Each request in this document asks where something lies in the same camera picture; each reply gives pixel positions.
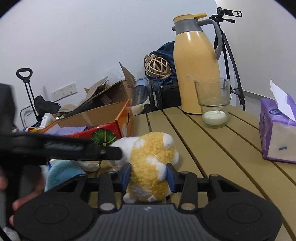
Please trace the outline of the person's left hand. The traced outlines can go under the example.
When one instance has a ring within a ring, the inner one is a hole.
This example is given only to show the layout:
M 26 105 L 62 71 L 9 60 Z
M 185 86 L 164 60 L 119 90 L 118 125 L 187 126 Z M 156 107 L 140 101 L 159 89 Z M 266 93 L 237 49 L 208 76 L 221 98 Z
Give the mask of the person's left hand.
M 19 199 L 15 199 L 12 203 L 12 209 L 15 213 L 15 211 L 20 208 L 23 204 L 26 202 L 30 201 L 31 199 L 36 198 L 37 196 L 41 195 L 44 193 L 44 188 L 45 188 L 45 183 L 44 183 L 44 178 L 41 174 L 41 169 L 38 168 L 37 171 L 32 171 L 33 172 L 33 184 L 34 187 L 31 188 L 32 192 L 28 194 L 27 196 L 23 196 Z M 5 190 L 8 186 L 8 181 L 6 179 L 6 176 L 4 172 L 1 170 L 1 190 Z M 10 216 L 9 218 L 9 223 L 10 226 L 14 226 L 14 213 L 13 215 Z

